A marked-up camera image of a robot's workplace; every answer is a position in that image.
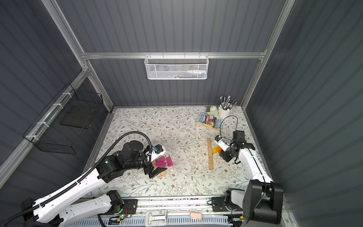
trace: white wire mesh basket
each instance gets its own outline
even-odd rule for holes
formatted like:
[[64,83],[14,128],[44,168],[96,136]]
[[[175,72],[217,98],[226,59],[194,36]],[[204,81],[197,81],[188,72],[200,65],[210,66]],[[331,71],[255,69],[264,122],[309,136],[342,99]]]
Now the white wire mesh basket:
[[207,78],[208,56],[199,58],[145,57],[147,78],[150,80],[203,80]]

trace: wooden block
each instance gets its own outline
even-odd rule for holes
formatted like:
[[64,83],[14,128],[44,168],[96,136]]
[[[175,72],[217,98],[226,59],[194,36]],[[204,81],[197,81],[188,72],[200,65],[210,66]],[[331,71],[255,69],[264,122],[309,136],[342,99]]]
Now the wooden block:
[[206,127],[208,129],[211,129],[211,130],[215,131],[216,133],[219,133],[219,129],[213,128],[213,127],[211,127],[209,125],[206,125],[206,124],[203,124],[203,123],[200,123],[200,122],[196,122],[195,124],[197,126],[203,126],[203,127]]
[[209,170],[213,169],[213,152],[212,152],[212,141],[211,138],[207,138],[208,145],[208,162],[209,162]]
[[[156,166],[156,161],[154,160],[154,161],[152,161],[151,162],[151,164],[152,164],[152,166],[156,169],[157,168],[157,166]],[[162,177],[162,176],[165,176],[165,171],[163,171],[163,172],[161,172],[161,173],[159,173],[158,175],[156,175],[157,177]]]

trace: white cup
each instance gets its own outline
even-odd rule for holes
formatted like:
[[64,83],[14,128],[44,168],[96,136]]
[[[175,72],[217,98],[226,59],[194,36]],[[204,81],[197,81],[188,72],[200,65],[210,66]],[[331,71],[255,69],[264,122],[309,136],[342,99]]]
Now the white cup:
[[224,110],[223,108],[222,108],[222,106],[221,105],[219,105],[219,107],[218,107],[218,118],[219,119],[225,119],[226,117],[228,117],[230,114],[232,113],[232,109],[229,109],[229,110]]

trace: book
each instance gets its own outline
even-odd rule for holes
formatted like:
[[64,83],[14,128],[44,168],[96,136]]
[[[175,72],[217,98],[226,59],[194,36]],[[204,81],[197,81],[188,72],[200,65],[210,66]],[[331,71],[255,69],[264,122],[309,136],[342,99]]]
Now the book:
[[201,113],[197,119],[196,125],[205,126],[219,132],[222,125],[222,119],[213,117],[207,113]]

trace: table surface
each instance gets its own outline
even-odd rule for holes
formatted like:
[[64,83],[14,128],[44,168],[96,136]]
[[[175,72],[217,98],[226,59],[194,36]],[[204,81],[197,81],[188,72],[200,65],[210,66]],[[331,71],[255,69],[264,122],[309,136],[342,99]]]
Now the table surface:
[[[168,168],[165,176],[149,179],[143,170],[127,170],[124,175],[89,192],[85,197],[100,196],[110,190],[118,190],[122,197],[135,196],[180,196],[180,195],[219,195],[228,187],[246,189],[249,180],[243,165],[226,163],[218,153],[213,155],[214,169],[208,168],[207,138],[219,134],[208,128],[196,126],[195,122],[205,107],[175,108],[119,108],[106,134],[97,160],[123,133],[144,132],[155,146],[163,145],[171,156],[174,165]],[[250,128],[241,107],[235,107],[232,115],[238,118],[238,130],[245,131],[247,142],[255,147]],[[236,118],[229,117],[223,124],[222,135],[232,138]],[[121,150],[123,144],[138,140],[147,145],[141,135],[132,134],[122,139],[110,152]]]

